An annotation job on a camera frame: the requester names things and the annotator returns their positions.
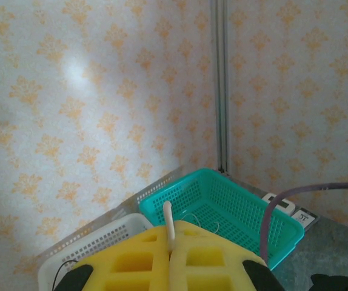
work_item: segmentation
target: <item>yellow sponge block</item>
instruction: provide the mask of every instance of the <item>yellow sponge block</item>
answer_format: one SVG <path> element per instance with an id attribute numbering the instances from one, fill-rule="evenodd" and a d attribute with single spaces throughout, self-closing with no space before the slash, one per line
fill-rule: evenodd
<path id="1" fill-rule="evenodd" d="M 171 254 L 158 226 L 80 261 L 93 267 L 83 291 L 256 291 L 242 264 L 265 266 L 254 253 L 185 221 L 175 235 Z"/>

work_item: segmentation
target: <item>orange floral pattern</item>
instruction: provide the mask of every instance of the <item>orange floral pattern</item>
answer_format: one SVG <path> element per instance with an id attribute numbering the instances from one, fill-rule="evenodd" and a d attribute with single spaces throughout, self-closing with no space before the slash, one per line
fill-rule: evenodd
<path id="1" fill-rule="evenodd" d="M 48 4 L 0 0 L 0 290 L 37 290 L 42 252 L 217 164 L 210 2 Z"/>
<path id="2" fill-rule="evenodd" d="M 274 193 L 348 181 L 348 0 L 248 3 L 227 3 L 230 175 Z M 348 225 L 347 197 L 292 199 Z"/>

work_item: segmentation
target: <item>wallpaper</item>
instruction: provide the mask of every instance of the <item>wallpaper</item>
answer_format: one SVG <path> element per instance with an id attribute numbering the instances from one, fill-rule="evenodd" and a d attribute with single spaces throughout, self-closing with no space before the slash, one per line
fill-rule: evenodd
<path id="1" fill-rule="evenodd" d="M 230 170 L 278 193 L 348 181 L 348 0 L 230 0 Z M 348 225 L 348 190 L 292 198 Z"/>
<path id="2" fill-rule="evenodd" d="M 0 0 L 0 290 L 185 162 L 216 167 L 209 1 Z"/>

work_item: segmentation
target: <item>thin wire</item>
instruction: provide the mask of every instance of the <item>thin wire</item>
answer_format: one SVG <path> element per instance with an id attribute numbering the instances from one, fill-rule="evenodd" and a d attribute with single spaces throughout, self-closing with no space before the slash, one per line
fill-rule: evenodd
<path id="1" fill-rule="evenodd" d="M 198 223 L 198 226 L 201 227 L 201 223 L 200 223 L 199 219 L 197 218 L 197 216 L 196 216 L 195 214 L 186 213 L 186 214 L 181 218 L 181 220 L 184 220 L 184 218 L 185 218 L 186 216 L 188 216 L 188 215 L 191 215 L 192 217 L 194 217 L 194 218 L 196 219 L 197 223 Z M 220 223 L 219 223 L 218 221 L 216 221 L 215 224 L 217 224 L 217 229 L 215 230 L 214 233 L 217 233 L 218 230 L 220 229 Z"/>
<path id="2" fill-rule="evenodd" d="M 327 184 L 314 184 L 309 186 L 297 187 L 276 195 L 274 199 L 271 200 L 270 204 L 267 206 L 266 211 L 264 212 L 263 220 L 261 223 L 260 230 L 260 256 L 268 263 L 268 239 L 269 239 L 269 228 L 271 214 L 276 205 L 281 202 L 283 199 L 286 199 L 290 196 L 303 193 L 303 192 L 312 192 L 312 191 L 322 191 L 322 190 L 336 190 L 336 189 L 348 189 L 348 182 L 342 183 L 327 183 Z"/>
<path id="3" fill-rule="evenodd" d="M 67 260 L 67 261 L 64 261 L 64 262 L 59 266 L 58 271 L 56 272 L 55 277 L 54 277 L 52 291 L 54 291 L 54 288 L 55 288 L 55 281 L 57 280 L 59 271 L 61 270 L 61 268 L 62 268 L 64 265 L 66 265 L 67 263 L 70 263 L 70 262 L 75 262 L 75 263 L 77 263 L 77 261 L 76 261 L 75 259 L 69 259 L 69 260 Z"/>

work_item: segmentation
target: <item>purple cable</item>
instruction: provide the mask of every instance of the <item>purple cable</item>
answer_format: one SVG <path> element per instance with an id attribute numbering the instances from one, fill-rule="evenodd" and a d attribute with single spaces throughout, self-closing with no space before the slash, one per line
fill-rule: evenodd
<path id="1" fill-rule="evenodd" d="M 263 221 L 260 228 L 260 256 L 268 264 L 268 239 L 269 239 L 269 228 L 271 214 L 276 205 L 283 199 L 286 199 L 290 196 L 311 191 L 320 191 L 320 190 L 335 190 L 335 189 L 348 189 L 348 182 L 345 183 L 327 183 L 327 184 L 314 184 L 309 186 L 303 186 L 298 188 L 293 188 L 287 191 L 276 195 L 274 199 L 267 206 L 266 211 L 264 212 Z"/>

